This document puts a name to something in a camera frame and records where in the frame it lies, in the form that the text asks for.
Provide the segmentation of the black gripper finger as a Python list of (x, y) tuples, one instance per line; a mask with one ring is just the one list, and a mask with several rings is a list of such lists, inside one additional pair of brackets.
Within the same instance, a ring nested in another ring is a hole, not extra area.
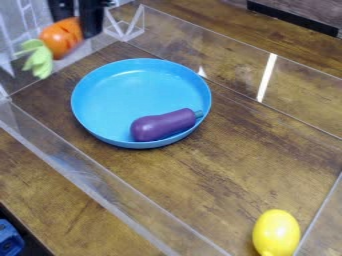
[(54, 22), (73, 16), (73, 0), (46, 0)]
[(85, 39), (102, 30), (104, 6), (101, 0), (78, 0), (78, 20)]

